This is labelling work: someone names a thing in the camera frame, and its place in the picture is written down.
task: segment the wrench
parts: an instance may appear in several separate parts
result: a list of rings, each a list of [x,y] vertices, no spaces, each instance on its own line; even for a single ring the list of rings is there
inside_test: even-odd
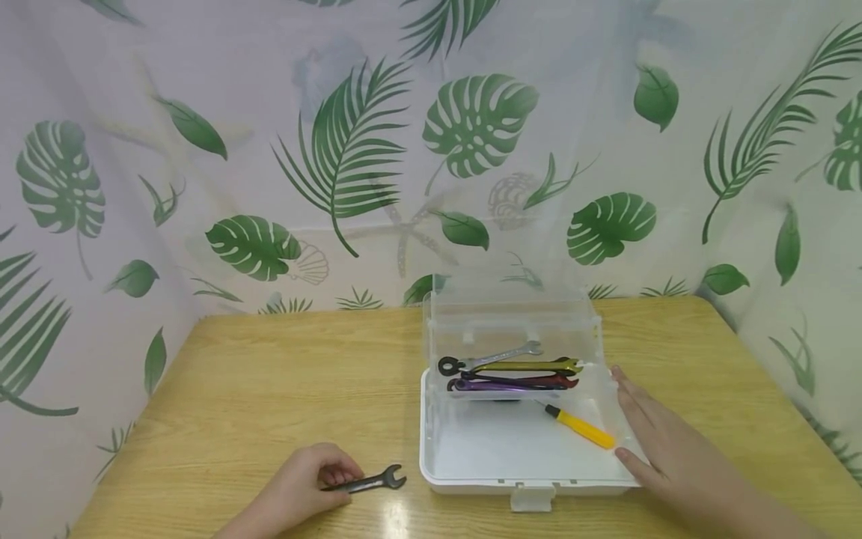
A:
[[[474,373],[481,373],[482,371],[551,371],[552,373],[571,376],[583,370],[583,367],[578,367],[578,360],[564,356],[555,361],[510,361],[508,363],[482,365],[472,371]]]
[[[538,341],[527,341],[527,343],[520,348],[514,348],[506,352],[500,352],[499,354],[486,355],[485,357],[475,359],[470,358],[463,361],[448,355],[437,362],[437,370],[439,370],[440,374],[443,376],[454,376],[455,374],[460,373],[461,369],[473,371],[482,365],[489,365],[490,363],[496,363],[497,361],[507,360],[510,357],[524,354],[541,355],[541,343]]]
[[[499,376],[463,372],[461,373],[461,379],[486,380],[502,384],[523,385],[525,387],[533,387],[535,385],[562,385],[563,389],[572,389],[575,385],[578,385],[579,382],[577,378],[568,379],[561,373],[555,373],[551,376],[534,376],[532,378],[501,378]]]
[[[563,385],[517,385],[482,380],[452,379],[446,386],[450,392],[529,392],[564,390]]]
[[[355,492],[370,491],[372,488],[380,488],[381,486],[386,486],[393,490],[399,489],[404,486],[404,483],[407,482],[406,477],[402,477],[401,479],[395,479],[395,472],[400,469],[400,464],[393,464],[392,466],[386,468],[380,475],[374,475],[372,477],[366,477],[364,479],[351,481],[350,483],[345,483],[344,485],[328,486],[323,490],[327,492],[344,491],[348,494],[353,494]]]

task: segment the plastic toolbox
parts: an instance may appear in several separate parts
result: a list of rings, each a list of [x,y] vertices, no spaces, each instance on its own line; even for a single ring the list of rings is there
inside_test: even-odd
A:
[[[543,404],[557,406],[643,457],[605,364],[601,317],[576,283],[540,282],[508,282],[487,268],[434,276],[422,305],[428,369],[421,381],[419,458],[436,492],[510,495],[512,511],[550,511],[555,496],[615,495],[638,486],[612,449],[543,410]],[[477,358],[526,341],[540,342],[543,354],[506,361],[577,358],[583,367],[578,385],[564,391],[447,389],[451,377],[440,373],[441,357]]]

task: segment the white toolbox base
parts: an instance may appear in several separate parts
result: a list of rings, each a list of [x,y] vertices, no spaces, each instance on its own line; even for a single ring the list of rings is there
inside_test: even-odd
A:
[[[622,411],[615,390],[607,387],[607,369],[594,369],[585,369],[571,396],[553,404],[642,455],[628,424],[618,417]],[[431,390],[427,378],[425,372],[419,458],[435,492],[511,495],[512,511],[550,511],[558,495],[614,495],[637,486],[613,450],[558,423],[541,404],[452,398]]]

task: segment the wooden table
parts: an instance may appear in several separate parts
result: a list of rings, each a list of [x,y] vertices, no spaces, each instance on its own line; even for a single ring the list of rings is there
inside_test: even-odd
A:
[[[608,362],[711,438],[758,486],[835,537],[862,533],[862,489],[715,311],[698,298],[610,299]],[[290,452],[334,441],[400,491],[354,497],[290,537],[687,537],[637,489],[557,498],[434,494],[419,472],[418,309],[211,317],[194,329],[72,537],[210,537]]]

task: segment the screwdriver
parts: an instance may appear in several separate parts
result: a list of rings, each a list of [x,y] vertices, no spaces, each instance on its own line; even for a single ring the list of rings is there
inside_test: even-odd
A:
[[[550,404],[547,404],[545,406],[545,412],[547,413],[547,415],[556,419],[558,423],[564,424],[566,427],[574,430],[590,442],[595,443],[600,448],[611,449],[616,445],[614,437],[607,432],[597,429],[596,427],[585,422],[583,419],[579,419],[571,414],[565,413],[556,406],[551,406]]]

